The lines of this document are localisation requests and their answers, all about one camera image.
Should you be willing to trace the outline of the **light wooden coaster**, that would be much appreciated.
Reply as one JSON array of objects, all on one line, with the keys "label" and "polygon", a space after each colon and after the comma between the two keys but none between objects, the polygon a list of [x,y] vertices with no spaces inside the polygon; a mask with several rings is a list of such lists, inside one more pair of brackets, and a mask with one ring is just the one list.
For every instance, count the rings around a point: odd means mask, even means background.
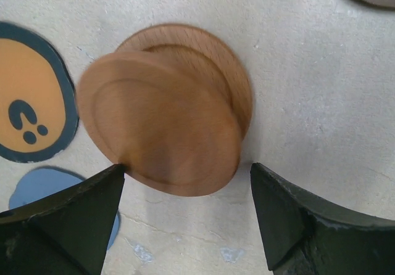
[{"label": "light wooden coaster", "polygon": [[245,138],[253,110],[249,75],[238,56],[220,38],[192,25],[162,23],[134,33],[116,51],[163,53],[179,61],[223,96],[238,121],[241,137]]},{"label": "light wooden coaster", "polygon": [[81,75],[76,98],[99,150],[151,188],[208,195],[236,173],[241,132],[230,107],[216,90],[161,55],[101,57]]}]

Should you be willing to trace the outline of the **light wooden coaster top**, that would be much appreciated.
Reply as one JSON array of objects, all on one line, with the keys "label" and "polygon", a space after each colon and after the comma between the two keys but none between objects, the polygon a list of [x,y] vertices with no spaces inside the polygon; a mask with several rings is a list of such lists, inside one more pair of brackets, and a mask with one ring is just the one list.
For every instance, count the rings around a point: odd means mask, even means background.
[{"label": "light wooden coaster top", "polygon": [[208,195],[236,173],[241,132],[230,107],[216,90],[161,55],[101,57],[81,75],[76,98],[99,150],[151,188]]}]

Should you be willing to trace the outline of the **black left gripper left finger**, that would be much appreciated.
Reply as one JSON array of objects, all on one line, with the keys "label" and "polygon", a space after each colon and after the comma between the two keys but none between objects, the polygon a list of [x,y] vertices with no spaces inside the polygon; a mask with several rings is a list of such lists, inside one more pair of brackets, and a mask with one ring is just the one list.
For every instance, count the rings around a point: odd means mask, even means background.
[{"label": "black left gripper left finger", "polygon": [[1,213],[1,274],[100,274],[125,182],[112,165]]}]

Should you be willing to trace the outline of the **light wooden coaster bottom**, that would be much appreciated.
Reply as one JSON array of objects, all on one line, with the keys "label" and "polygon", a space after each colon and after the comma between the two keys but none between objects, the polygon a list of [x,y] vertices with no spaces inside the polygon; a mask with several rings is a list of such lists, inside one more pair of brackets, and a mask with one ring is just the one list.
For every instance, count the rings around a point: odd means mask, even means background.
[{"label": "light wooden coaster bottom", "polygon": [[134,33],[116,51],[163,53],[179,61],[223,96],[238,121],[241,137],[245,138],[253,110],[249,75],[238,56],[220,38],[192,25],[162,23]]}]

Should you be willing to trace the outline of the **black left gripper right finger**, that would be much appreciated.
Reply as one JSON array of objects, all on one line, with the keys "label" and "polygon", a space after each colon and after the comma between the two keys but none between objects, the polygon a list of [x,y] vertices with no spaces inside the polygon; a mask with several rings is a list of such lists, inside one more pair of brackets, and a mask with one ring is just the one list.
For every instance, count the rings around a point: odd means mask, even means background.
[{"label": "black left gripper right finger", "polygon": [[251,189],[273,274],[394,274],[394,221],[325,200],[260,163]]}]

